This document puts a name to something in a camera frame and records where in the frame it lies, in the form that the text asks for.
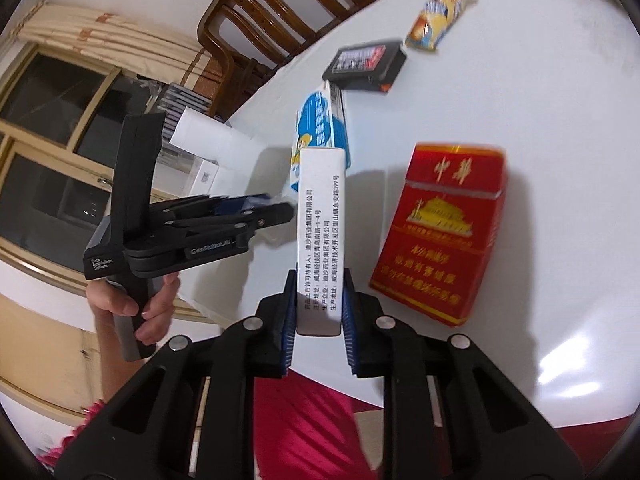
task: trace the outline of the red cigarette pack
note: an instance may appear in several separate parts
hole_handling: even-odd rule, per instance
[[[418,144],[370,286],[462,325],[491,256],[506,175],[498,148]]]

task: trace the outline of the round table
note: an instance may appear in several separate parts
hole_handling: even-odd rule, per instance
[[[380,0],[357,13],[281,69],[230,123],[281,150],[286,164],[298,107],[338,48],[404,38],[424,1]],[[555,426],[633,413],[640,39],[625,11],[611,0],[477,0],[437,53],[407,54],[387,95],[343,94],[353,161],[345,260],[356,288],[421,334],[453,333],[368,282],[416,142],[501,146],[510,168],[502,225],[472,316],[456,332]],[[231,320],[251,315],[295,268],[288,234],[280,244],[257,237],[250,253],[185,272],[183,295]],[[380,381],[351,375],[341,337],[297,337],[292,368],[382,405]]]

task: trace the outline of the beige curtain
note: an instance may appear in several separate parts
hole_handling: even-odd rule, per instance
[[[222,80],[220,64],[196,41],[110,12],[43,3],[15,34],[164,83],[178,83],[209,98]]]

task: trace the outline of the wooden chair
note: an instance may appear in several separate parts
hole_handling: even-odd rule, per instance
[[[334,17],[319,30],[310,28],[284,0],[263,1],[269,9],[258,0],[213,0],[200,20],[198,40],[220,62],[223,73],[222,83],[209,109],[209,115],[212,117],[219,116],[227,120],[279,68],[313,45],[336,25],[375,0],[349,0],[352,2],[350,7],[345,7],[338,0],[317,0]],[[253,23],[234,7],[242,9],[251,17]],[[276,16],[300,35],[303,41],[297,40]],[[275,67],[269,69],[255,59],[243,56],[217,37],[210,30],[210,26],[218,17],[230,20],[253,46],[275,63]]]

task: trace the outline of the hand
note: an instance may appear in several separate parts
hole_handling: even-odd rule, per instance
[[[178,273],[168,274],[162,280],[160,291],[142,309],[142,317],[146,321],[135,333],[136,339],[145,345],[157,343],[166,335],[174,314],[174,299],[180,288]],[[111,286],[106,280],[89,282],[86,298],[96,322],[111,326],[113,314],[135,316],[139,310],[135,301],[121,290]]]

